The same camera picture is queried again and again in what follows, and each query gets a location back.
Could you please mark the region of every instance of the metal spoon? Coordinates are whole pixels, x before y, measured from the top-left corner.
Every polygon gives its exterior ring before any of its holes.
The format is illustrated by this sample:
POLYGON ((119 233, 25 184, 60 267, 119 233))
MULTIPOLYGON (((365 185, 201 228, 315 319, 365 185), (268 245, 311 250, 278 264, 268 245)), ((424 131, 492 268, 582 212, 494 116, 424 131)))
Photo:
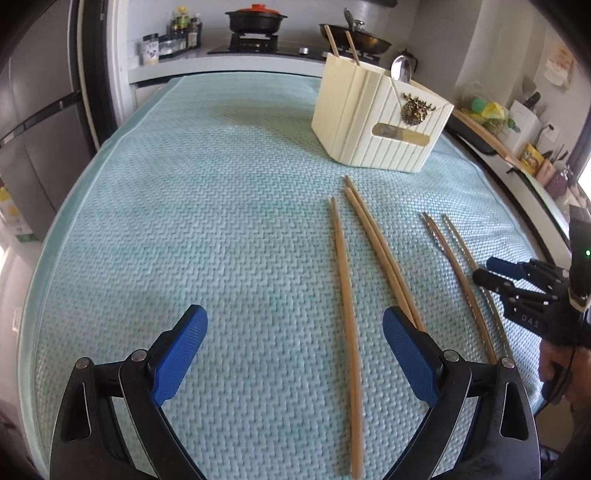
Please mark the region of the metal spoon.
POLYGON ((392 67, 390 68, 390 76, 392 77, 392 80, 410 83, 411 76, 413 75, 412 72, 413 70, 410 66, 410 62, 404 55, 396 57, 392 62, 392 67))
POLYGON ((343 12, 345 13, 345 20, 347 21, 347 25, 349 26, 349 30, 351 30, 351 32, 355 31, 355 19, 353 18, 353 14, 351 13, 351 10, 349 10, 348 8, 345 8, 343 10, 343 12))

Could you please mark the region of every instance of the blue gripper pad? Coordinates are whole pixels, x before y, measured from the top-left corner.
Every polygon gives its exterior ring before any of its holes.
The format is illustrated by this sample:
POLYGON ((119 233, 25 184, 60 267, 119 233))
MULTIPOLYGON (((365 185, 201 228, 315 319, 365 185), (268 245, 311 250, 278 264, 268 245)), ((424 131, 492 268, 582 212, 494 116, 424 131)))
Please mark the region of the blue gripper pad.
POLYGON ((498 273, 499 275, 503 275, 504 277, 514 278, 516 280, 521 280, 522 278, 527 277, 527 273, 521 265, 497 257, 490 257, 486 261, 486 269, 498 273))
POLYGON ((419 332, 397 307, 384 312, 384 336, 410 383, 415 396, 435 405, 438 396, 437 372, 424 352, 414 341, 413 336, 426 335, 419 332))
POLYGON ((191 305, 179 322, 183 320, 186 324, 178 332, 173 330, 176 338, 154 369, 152 398, 159 407, 176 395, 207 333, 207 312, 203 307, 191 305))

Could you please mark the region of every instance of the human hand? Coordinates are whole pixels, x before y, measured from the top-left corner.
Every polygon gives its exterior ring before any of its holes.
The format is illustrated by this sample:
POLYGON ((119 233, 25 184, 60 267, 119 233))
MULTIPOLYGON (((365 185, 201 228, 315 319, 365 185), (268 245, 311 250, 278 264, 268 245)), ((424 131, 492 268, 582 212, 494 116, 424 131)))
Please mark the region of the human hand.
MULTIPOLYGON (((546 340, 540 342, 540 380, 546 382, 554 378, 555 362, 565 368, 569 366, 571 346, 556 346, 546 340)), ((571 366, 573 381, 568 386, 564 396, 575 409, 591 407, 591 350, 577 347, 571 366)))

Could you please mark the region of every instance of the white seasoning jar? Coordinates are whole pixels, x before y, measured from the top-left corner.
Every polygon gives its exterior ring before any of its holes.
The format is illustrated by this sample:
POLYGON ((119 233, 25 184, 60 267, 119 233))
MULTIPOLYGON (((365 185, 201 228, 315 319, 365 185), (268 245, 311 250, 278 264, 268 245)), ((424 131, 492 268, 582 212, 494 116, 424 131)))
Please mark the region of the white seasoning jar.
POLYGON ((142 38, 142 64, 158 63, 158 34, 152 33, 142 38))

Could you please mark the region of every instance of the textured mat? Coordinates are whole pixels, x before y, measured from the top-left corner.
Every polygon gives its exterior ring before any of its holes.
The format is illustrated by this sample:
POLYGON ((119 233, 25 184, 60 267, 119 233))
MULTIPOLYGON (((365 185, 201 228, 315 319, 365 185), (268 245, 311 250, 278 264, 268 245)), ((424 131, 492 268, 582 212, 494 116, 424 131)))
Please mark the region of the textured mat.
MULTIPOLYGON (((442 228, 447 213, 480 262, 534 255, 518 222, 444 138, 418 174, 333 162, 310 128, 318 88, 318 79, 270 73, 173 80, 103 146, 46 240, 22 321, 21 398, 41 461, 75 360, 124 359, 198 303, 209 330, 163 409, 204 474, 346 476, 346 356, 327 204, 335 195, 359 324, 365 477, 381 479, 426 408, 381 331, 395 300, 342 195, 345 174, 384 227, 432 337, 486 361, 453 271, 419 212, 442 228), (34 400, 23 397, 27 391, 34 400)), ((506 328, 534 402, 538 342, 506 328)), ((459 453, 467 410, 442 469, 459 453)), ((141 458, 137 443, 131 450, 141 458)), ((139 464, 149 468, 145 459, 139 464)))

